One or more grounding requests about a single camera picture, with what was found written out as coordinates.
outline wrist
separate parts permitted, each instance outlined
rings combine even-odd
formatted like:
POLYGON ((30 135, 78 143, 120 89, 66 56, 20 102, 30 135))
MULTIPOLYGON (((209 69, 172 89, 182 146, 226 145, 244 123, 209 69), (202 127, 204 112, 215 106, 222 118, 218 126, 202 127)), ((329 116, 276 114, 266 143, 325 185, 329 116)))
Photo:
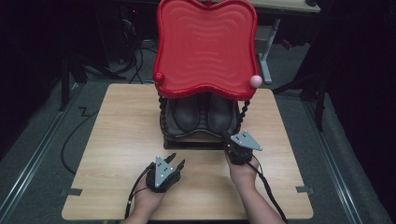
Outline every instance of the wrist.
POLYGON ((243 183, 234 183, 234 184, 239 194, 249 193, 256 190, 256 185, 254 182, 253 183, 243 182, 243 183))
POLYGON ((122 224, 146 224, 149 222, 155 209, 136 207, 132 213, 122 222, 122 224))

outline black cable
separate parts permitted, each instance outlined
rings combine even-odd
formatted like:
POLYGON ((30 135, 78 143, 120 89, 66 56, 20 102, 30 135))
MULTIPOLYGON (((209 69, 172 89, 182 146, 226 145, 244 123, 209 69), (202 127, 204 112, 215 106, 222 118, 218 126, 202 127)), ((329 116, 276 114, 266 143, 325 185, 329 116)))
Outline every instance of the black cable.
POLYGON ((132 199, 134 198, 134 195, 135 195, 134 190, 136 189, 137 184, 142 179, 143 175, 145 175, 154 166, 155 166, 155 163, 152 162, 148 167, 146 167, 146 169, 143 171, 143 173, 136 179, 136 182, 134 182, 134 187, 132 188, 131 193, 129 194, 129 197, 128 197, 128 203, 127 203, 126 208, 125 208, 124 218, 127 218, 129 216, 130 211, 131 211, 132 199))
MULTIPOLYGON (((243 158, 243 157, 241 156, 241 154, 238 153, 237 150, 234 150, 233 152, 234 152, 237 156, 239 156, 240 158, 243 158)), ((267 191, 268 197, 270 198, 270 200, 271 200, 271 202, 273 203, 274 207, 276 208, 277 212, 280 214, 280 217, 282 218, 282 220, 283 220, 285 223, 288 223, 288 220, 286 219, 285 213, 282 211, 282 209, 280 208, 279 204, 277 203, 277 201, 276 201, 276 199, 275 199, 275 197, 274 197, 274 195, 273 195, 273 193, 272 193, 272 191, 271 191, 271 187, 270 187, 270 185, 268 184, 267 179, 266 179, 266 178, 264 177, 264 175, 262 174, 262 165, 260 164, 260 161, 259 161, 259 160, 257 159, 257 157, 255 157, 253 154, 252 154, 252 157, 253 157, 253 158, 257 161, 257 163, 259 164, 259 167, 260 167, 260 169, 261 169, 261 172, 260 172, 256 167, 254 167, 250 162, 245 161, 245 164, 247 164, 248 166, 250 166, 250 168, 252 168, 252 169, 257 173, 257 175, 259 176, 259 178, 262 180, 262 183, 264 184, 264 187, 265 187, 265 190, 267 191)))
MULTIPOLYGON (((127 64, 125 67, 121 68, 121 69, 118 70, 118 71, 114 71, 114 72, 109 70, 109 72, 112 73, 113 75, 119 75, 119 74, 121 74, 121 73, 124 73, 124 72, 130 70, 130 69, 133 68, 135 65, 136 65, 136 58, 133 56, 133 57, 131 58, 131 60, 128 62, 128 64, 127 64)), ((88 67, 85 67, 85 71, 86 71, 87 73, 92 74, 92 75, 95 75, 95 76, 103 76, 103 75, 104 75, 103 73, 92 71, 92 70, 91 70, 90 68, 88 68, 88 67)))
POLYGON ((286 219, 285 213, 283 213, 282 209, 280 208, 279 204, 277 203, 276 199, 274 198, 274 195, 271 191, 271 187, 268 184, 267 179, 264 177, 264 175, 262 173, 260 173, 260 171, 254 167, 250 162, 246 162, 246 164, 248 166, 250 166, 250 168, 252 168, 254 171, 257 172, 257 174, 259 175, 260 179, 262 180, 262 183, 264 184, 265 190, 267 191, 268 197, 270 198, 271 202, 274 204, 274 207, 276 208, 277 212, 280 214, 280 216, 282 217, 282 220, 285 223, 288 223, 288 220, 286 219))
POLYGON ((141 48, 139 48, 139 51, 140 51, 141 63, 140 63, 140 65, 139 65, 139 68, 136 67, 136 72, 135 72, 134 75, 132 76, 131 81, 129 81, 129 84, 131 84, 131 83, 134 81, 134 78, 135 78, 136 76, 139 77, 140 84, 143 84, 143 80, 142 80, 142 78, 139 76, 140 69, 142 69, 142 66, 143 66, 143 51, 142 51, 141 48))
POLYGON ((145 189, 148 189, 148 188, 143 188, 143 189, 137 190, 137 191, 134 193, 134 196, 136 195, 136 193, 138 193, 138 192, 140 192, 140 191, 142 191, 142 190, 145 190, 145 189))
POLYGON ((81 127, 85 122, 87 122, 90 118, 92 118, 94 115, 96 115, 99 112, 99 110, 97 110, 96 112, 92 113, 91 115, 89 115, 87 118, 85 118, 74 130, 73 132, 71 132, 69 134, 69 136, 67 136, 66 140, 64 141, 64 145, 62 146, 62 151, 61 151, 61 160, 62 160, 62 164, 64 165, 64 168, 66 168, 66 170, 68 172, 70 172, 72 175, 75 175, 76 172, 73 171, 67 164, 66 161, 64 160, 64 149, 66 148, 66 145, 68 143, 68 141, 70 140, 70 138, 73 136, 73 134, 79 129, 79 127, 81 127))
POLYGON ((262 164, 260 163, 259 159, 257 159, 257 157, 255 155, 252 155, 254 157, 254 159, 256 159, 256 161, 259 163, 259 167, 260 167, 260 171, 262 172, 262 164))

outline table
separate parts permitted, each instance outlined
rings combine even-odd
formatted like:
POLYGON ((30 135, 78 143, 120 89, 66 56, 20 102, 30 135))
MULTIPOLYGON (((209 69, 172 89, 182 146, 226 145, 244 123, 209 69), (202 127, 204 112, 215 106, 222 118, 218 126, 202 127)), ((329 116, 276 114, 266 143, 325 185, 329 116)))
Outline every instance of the table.
MULTIPOLYGON (((107 0, 108 2, 119 2, 120 0, 107 0)), ((310 7, 304 0, 248 0, 251 5, 259 8, 271 8, 279 10, 290 10, 298 12, 320 12, 320 7, 310 7)), ((161 0, 125 0, 124 2, 137 5, 158 5, 161 0)))
MULTIPOLYGON (((153 85, 112 84, 108 87, 84 151, 62 216, 67 220, 123 219, 134 182, 156 156, 177 153, 185 159, 181 179, 167 192, 152 220, 246 219, 229 177, 222 150, 164 149, 158 94, 153 85)), ((258 89, 251 99, 242 131, 263 147, 255 152, 263 174, 287 218, 311 218, 313 210, 294 158, 274 95, 258 89)), ((263 183, 256 186, 267 199, 263 183)))
MULTIPOLYGON (((316 13, 320 12, 319 6, 311 7, 309 6, 304 0, 249 0, 251 5, 256 8, 269 8, 269 9, 276 9, 276 10, 289 10, 289 11, 297 11, 303 13, 316 13)), ((280 18, 275 19, 272 26, 268 26, 267 29, 262 29, 262 33, 259 33, 258 30, 258 37, 256 39, 264 41, 264 48, 262 53, 259 53, 259 62, 260 67, 262 69, 262 76, 264 77, 264 82, 268 85, 272 84, 271 74, 267 64, 267 57, 271 46, 274 42, 274 38, 276 35, 277 28, 280 23, 280 18)))

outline red tray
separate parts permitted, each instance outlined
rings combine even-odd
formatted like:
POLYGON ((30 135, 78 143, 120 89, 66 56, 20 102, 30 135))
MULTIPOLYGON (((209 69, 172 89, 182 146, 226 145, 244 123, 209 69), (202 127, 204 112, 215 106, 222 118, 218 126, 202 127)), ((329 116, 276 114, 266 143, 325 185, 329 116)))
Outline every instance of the red tray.
POLYGON ((244 101, 256 88, 254 39, 257 15, 245 0, 162 0, 157 20, 159 49, 153 80, 160 95, 186 97, 211 91, 244 101))

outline human hand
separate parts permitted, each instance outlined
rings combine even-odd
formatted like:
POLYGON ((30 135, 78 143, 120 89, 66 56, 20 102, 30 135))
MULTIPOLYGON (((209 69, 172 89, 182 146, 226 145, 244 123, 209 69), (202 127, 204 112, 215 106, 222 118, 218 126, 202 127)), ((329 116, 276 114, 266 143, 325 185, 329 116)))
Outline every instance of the human hand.
MULTIPOLYGON (((230 167, 230 177, 237 189, 241 188, 255 188, 257 172, 249 167, 247 164, 234 165, 230 161, 230 157, 225 152, 225 159, 230 167)), ((259 167, 259 163, 253 157, 250 162, 256 169, 259 167)))
POLYGON ((147 223, 160 207, 165 193, 155 193, 146 185, 147 174, 143 175, 136 185, 134 210, 122 223, 147 223))

